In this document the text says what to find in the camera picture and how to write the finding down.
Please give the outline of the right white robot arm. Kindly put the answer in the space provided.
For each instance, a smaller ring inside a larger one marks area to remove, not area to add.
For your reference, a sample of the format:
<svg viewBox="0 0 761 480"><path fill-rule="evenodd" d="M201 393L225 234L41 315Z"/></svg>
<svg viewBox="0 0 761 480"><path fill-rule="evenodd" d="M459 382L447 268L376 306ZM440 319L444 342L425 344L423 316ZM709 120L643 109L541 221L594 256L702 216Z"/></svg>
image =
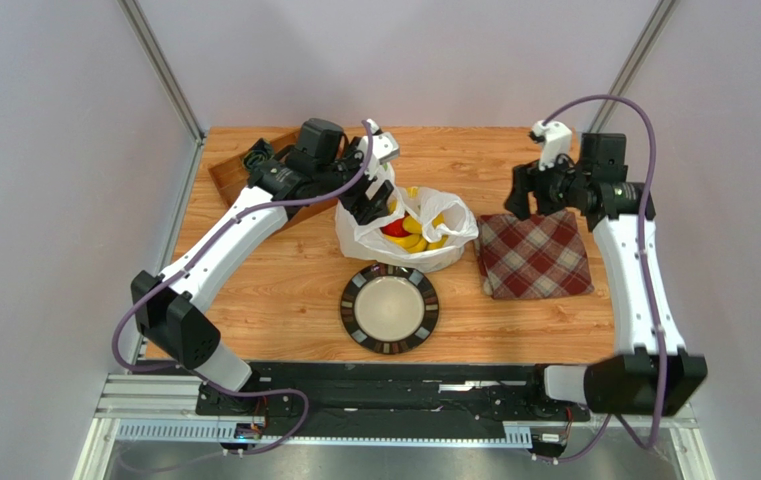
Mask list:
<svg viewBox="0 0 761 480"><path fill-rule="evenodd" d="M600 414L676 415L708 367L704 356L687 351L669 309L655 252L655 209L641 204L643 183L627 179L625 136L585 134L577 160L569 156L571 132L530 137L540 157L514 167L505 207L521 220L568 208L582 214L604 261L616 331L608 359L539 366L544 397Z"/></svg>

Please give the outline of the white plastic bag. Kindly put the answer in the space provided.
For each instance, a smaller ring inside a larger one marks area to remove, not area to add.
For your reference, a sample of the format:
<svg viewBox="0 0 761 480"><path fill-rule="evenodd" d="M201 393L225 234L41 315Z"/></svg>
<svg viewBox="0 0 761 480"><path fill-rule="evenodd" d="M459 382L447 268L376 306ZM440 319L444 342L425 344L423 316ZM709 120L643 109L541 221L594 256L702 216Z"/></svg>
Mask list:
<svg viewBox="0 0 761 480"><path fill-rule="evenodd" d="M335 211L335 231L342 254L348 258L373 260L394 266L408 267L425 273L442 270L461 259L465 246L479 234L474 214L456 194L430 187L419 187L419 195L413 200L406 197L406 188L396 184L394 168L378 174L380 183L390 181L395 190L389 200L398 201L393 214L366 225L358 224L341 205ZM402 218L404 211L423 225L423 235L429 242L436 242L447 235L445 246L432 251L411 254L387 240L381 227ZM433 227L431 221L443 214L445 223Z"/></svg>

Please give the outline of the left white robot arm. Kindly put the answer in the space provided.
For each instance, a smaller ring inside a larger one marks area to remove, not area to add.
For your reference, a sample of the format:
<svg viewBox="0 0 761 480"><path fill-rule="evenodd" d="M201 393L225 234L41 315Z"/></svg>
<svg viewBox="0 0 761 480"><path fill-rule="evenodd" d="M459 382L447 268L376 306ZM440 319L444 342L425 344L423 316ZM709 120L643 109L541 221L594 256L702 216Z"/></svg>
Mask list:
<svg viewBox="0 0 761 480"><path fill-rule="evenodd" d="M133 320L171 365L240 392L252 369L225 345L206 313L250 254L301 211L336 201L361 225L388 214L394 188L379 175L399 157L400 146L373 120L363 127L363 136L347 139L341 126L312 118L289 145L257 141L239 161L248 178L237 199L181 259L133 279L133 305L123 319Z"/></svg>

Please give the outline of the yellow banana bunch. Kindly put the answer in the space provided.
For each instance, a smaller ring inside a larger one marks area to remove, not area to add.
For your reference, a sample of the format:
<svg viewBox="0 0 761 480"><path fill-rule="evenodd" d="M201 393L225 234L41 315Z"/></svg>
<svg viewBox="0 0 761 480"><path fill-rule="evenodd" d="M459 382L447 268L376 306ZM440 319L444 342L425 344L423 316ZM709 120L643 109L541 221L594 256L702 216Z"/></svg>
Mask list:
<svg viewBox="0 0 761 480"><path fill-rule="evenodd" d="M419 187L407 187L406 197L415 200L419 195ZM397 209L398 201L395 199L389 200L389 214L393 214ZM447 235L441 235L440 239L436 242L429 242L423 235L423 225L420 221L415 220L408 212L404 211L404 216L408 216L409 219L405 222L405 228L410 232L410 235L404 238L394 238L384 235L384 237L406 252L415 254L425 251L438 250L445 246L447 242ZM438 227L445 223L443 214L438 214L432 221L433 227Z"/></svg>

